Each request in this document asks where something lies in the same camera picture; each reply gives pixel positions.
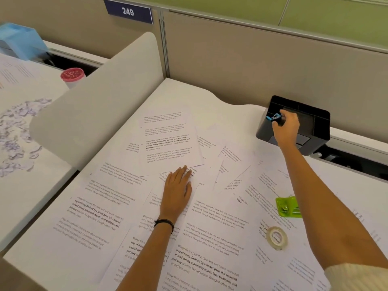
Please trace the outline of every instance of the number 249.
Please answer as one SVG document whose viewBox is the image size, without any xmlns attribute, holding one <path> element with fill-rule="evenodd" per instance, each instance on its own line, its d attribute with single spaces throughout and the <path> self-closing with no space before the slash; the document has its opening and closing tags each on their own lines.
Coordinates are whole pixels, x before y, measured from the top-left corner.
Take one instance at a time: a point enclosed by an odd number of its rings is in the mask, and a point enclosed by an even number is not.
<svg viewBox="0 0 388 291">
<path fill-rule="evenodd" d="M 128 9 L 128 8 L 122 8 L 122 10 L 123 10 L 123 13 L 125 14 L 125 15 L 134 15 L 134 13 L 133 13 L 133 10 L 132 9 Z"/>
</svg>

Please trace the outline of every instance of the blue sign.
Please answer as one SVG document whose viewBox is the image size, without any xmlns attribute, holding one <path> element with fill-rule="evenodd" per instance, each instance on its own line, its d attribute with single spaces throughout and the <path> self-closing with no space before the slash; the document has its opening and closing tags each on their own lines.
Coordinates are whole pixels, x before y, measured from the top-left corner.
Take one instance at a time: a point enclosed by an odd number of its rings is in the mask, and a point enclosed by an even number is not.
<svg viewBox="0 0 388 291">
<path fill-rule="evenodd" d="M 152 11 L 149 7 L 123 3 L 119 1 L 104 0 L 108 14 L 154 24 Z"/>
</svg>

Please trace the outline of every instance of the blue container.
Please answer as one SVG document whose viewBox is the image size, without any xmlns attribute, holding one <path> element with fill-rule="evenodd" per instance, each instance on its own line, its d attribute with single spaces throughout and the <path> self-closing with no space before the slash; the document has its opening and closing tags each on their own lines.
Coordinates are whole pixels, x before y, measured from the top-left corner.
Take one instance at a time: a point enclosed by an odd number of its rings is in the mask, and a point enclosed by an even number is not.
<svg viewBox="0 0 388 291">
<path fill-rule="evenodd" d="M 33 60 L 48 52 L 35 29 L 13 23 L 0 26 L 0 53 L 22 60 Z"/>
</svg>

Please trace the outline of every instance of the black bracelet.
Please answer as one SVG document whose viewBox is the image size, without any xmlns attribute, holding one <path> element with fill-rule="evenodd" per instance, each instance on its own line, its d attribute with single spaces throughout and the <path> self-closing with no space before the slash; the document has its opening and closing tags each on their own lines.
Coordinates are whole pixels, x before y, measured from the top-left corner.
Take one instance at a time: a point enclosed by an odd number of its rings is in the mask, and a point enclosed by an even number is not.
<svg viewBox="0 0 388 291">
<path fill-rule="evenodd" d="M 156 225 L 160 224 L 160 223 L 167 223 L 167 224 L 169 224 L 172 227 L 172 231 L 171 231 L 171 234 L 172 234 L 172 232 L 174 231 L 174 224 L 170 220 L 160 220 L 160 219 L 157 219 L 155 221 L 154 227 L 156 227 Z"/>
</svg>

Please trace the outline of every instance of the desk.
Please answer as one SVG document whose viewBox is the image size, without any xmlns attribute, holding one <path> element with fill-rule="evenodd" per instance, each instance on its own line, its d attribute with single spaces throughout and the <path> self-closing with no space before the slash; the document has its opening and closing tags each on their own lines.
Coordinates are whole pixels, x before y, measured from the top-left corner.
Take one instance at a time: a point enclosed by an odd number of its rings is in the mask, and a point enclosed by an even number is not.
<svg viewBox="0 0 388 291">
<path fill-rule="evenodd" d="M 283 156 L 277 146 L 260 141 L 255 137 L 259 121 L 265 111 L 264 107 L 230 105 L 220 101 L 209 91 L 172 79 L 165 79 L 4 258 L 49 291 L 95 290 L 97 285 L 85 280 L 82 273 L 62 268 L 60 261 L 55 260 L 51 253 L 37 251 L 34 248 L 31 241 L 34 240 L 35 229 L 51 224 L 52 221 L 46 217 L 61 208 L 71 191 L 75 190 L 97 168 L 99 163 L 104 161 L 110 149 L 137 128 L 138 118 L 144 110 L 155 108 L 165 104 L 165 102 L 180 102 L 190 106 L 198 127 L 206 128 L 218 124 L 229 132 L 229 138 L 241 146 L 253 150 L 255 153 L 260 153 L 262 147 L 271 149 L 276 155 L 273 163 L 279 165 L 284 163 Z M 359 190 L 352 192 L 351 196 L 348 196 L 352 198 L 352 204 L 362 207 L 375 219 L 388 219 L 386 203 L 382 202 L 388 198 L 388 184 L 313 158 L 308 158 L 308 161 L 314 169 L 318 170 L 323 179 L 351 179 L 355 184 L 354 187 L 359 188 Z"/>
<path fill-rule="evenodd" d="M 0 91 L 0 112 L 27 100 L 55 100 L 68 90 L 61 70 L 36 62 L 39 75 L 19 86 Z M 35 159 L 34 168 L 16 170 L 0 178 L 0 251 L 75 173 L 75 169 L 46 149 Z"/>
</svg>

